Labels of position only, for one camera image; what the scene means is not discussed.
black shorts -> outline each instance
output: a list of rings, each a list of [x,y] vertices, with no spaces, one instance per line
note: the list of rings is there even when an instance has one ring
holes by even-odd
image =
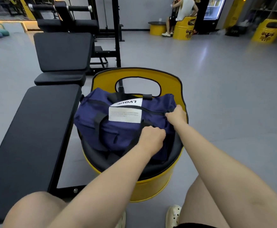
[[[176,25],[176,16],[169,18],[169,25],[170,27]]]
[[[198,223],[182,223],[178,226],[175,226],[177,228],[215,228],[213,226],[198,224]]]

white tank top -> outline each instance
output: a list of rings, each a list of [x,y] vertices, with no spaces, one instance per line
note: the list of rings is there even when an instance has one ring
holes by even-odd
[[[183,7],[179,7],[176,21],[182,21],[185,17],[189,17],[192,14],[193,6],[194,0],[183,0]]]

sneakers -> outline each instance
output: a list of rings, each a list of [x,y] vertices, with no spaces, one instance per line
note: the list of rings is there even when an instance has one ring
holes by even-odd
[[[166,214],[166,228],[173,228],[178,226],[178,217],[181,212],[181,207],[178,205],[171,206]]]
[[[162,33],[162,36],[163,37],[171,37],[171,35],[169,33],[167,33],[167,32],[166,33]]]
[[[126,227],[126,212],[123,212],[123,215],[118,221],[118,224],[116,225],[115,228],[125,228]]]

black padded bench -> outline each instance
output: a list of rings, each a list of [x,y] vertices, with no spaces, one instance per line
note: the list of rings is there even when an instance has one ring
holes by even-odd
[[[0,145],[0,223],[30,193],[76,193],[74,188],[57,189],[57,183],[80,97],[79,85],[27,90]]]
[[[42,74],[36,85],[78,84],[90,73],[94,38],[90,33],[36,33],[34,35]]]

navy blue duffel bag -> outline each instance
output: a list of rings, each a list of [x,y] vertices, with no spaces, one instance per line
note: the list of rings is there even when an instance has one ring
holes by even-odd
[[[109,93],[96,88],[84,97],[74,124],[91,148],[123,156],[138,142],[145,126],[166,130],[162,149],[152,157],[166,161],[174,142],[175,130],[165,117],[176,107],[174,96],[165,94],[143,98],[131,94]]]

